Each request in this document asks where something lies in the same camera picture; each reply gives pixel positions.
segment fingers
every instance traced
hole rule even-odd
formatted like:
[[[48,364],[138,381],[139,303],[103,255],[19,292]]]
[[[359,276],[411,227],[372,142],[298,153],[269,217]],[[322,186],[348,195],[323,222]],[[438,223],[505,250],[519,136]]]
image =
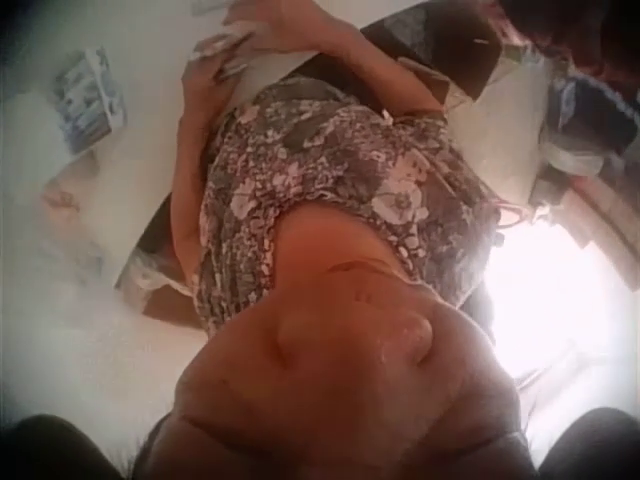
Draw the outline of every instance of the fingers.
[[[276,40],[270,31],[256,32],[247,41],[246,48],[255,52],[270,52],[277,50]]]
[[[256,0],[236,0],[229,7],[223,25],[231,25],[236,22],[261,22],[264,21],[263,9]]]
[[[214,35],[213,37],[200,40],[198,43],[196,43],[193,51],[198,53],[206,53],[207,51],[215,47],[222,46],[224,44],[224,40],[228,39],[230,36],[231,35],[228,33],[220,33],[218,35]]]

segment white flower print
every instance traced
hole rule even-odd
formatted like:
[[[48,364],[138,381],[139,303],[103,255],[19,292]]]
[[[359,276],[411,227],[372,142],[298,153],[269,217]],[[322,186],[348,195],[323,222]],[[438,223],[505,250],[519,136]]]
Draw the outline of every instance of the white flower print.
[[[427,180],[429,166],[424,156],[412,149],[398,157],[389,172],[389,178],[396,181],[424,182]]]
[[[373,210],[392,225],[424,220],[429,211],[422,206],[422,192],[408,180],[385,180],[371,201]]]
[[[247,178],[236,191],[233,192],[231,211],[239,220],[247,218],[249,212],[257,205],[257,202],[253,198],[255,188],[256,183],[253,179]]]
[[[260,112],[260,106],[252,105],[249,108],[246,108],[242,115],[238,117],[238,122],[242,125],[246,125],[247,123],[253,122],[256,118],[258,118],[258,112]]]

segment dark object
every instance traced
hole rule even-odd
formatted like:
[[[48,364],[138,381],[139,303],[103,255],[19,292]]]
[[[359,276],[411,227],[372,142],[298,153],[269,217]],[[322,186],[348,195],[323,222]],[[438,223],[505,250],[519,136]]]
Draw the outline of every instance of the dark object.
[[[551,165],[544,167],[538,174],[536,183],[531,190],[529,205],[543,207],[546,205],[558,206],[562,202],[562,197],[567,193],[570,179],[566,173],[555,169]]]
[[[620,155],[638,135],[636,116],[637,102],[625,102],[605,85],[569,77],[551,88],[546,123],[552,131],[593,144],[594,151]]]
[[[120,480],[84,433],[61,418],[39,415],[2,435],[2,478]]]
[[[416,18],[425,20],[416,22]],[[427,2],[376,22],[362,33],[392,58],[408,58],[443,73],[474,100],[484,91],[502,51],[491,27],[461,2]],[[325,81],[372,110],[382,111],[365,83],[331,57],[316,55],[292,75]],[[444,104],[449,84],[426,75],[420,79]]]
[[[633,0],[498,0],[541,51],[573,59],[611,83],[640,86],[640,28]]]
[[[640,422],[612,408],[580,417],[540,466],[545,480],[640,478]]]

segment floral dress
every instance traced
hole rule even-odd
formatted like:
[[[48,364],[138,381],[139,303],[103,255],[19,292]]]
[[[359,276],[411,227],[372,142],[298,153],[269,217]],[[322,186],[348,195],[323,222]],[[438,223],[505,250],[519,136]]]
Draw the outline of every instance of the floral dress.
[[[289,78],[229,114],[204,152],[194,299],[210,334],[273,285],[274,226],[335,206],[386,240],[414,281],[459,306],[481,280],[498,212],[444,117],[391,123],[318,80]]]

